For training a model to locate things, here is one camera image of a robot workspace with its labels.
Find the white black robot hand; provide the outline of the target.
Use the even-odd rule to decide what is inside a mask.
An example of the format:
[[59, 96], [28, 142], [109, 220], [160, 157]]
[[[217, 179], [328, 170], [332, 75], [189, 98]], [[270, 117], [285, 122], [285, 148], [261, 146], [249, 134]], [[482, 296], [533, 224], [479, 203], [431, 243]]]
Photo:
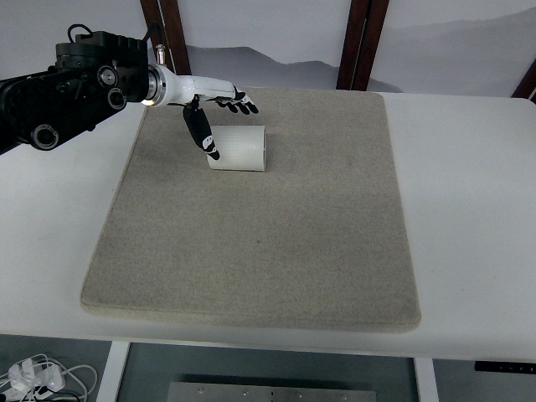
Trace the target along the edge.
[[175, 75], [169, 69], [157, 67], [159, 81], [158, 105], [183, 107], [183, 119], [195, 144], [211, 159], [219, 160], [209, 120], [201, 103], [215, 102], [232, 113], [258, 113], [254, 101], [231, 82], [193, 75]]

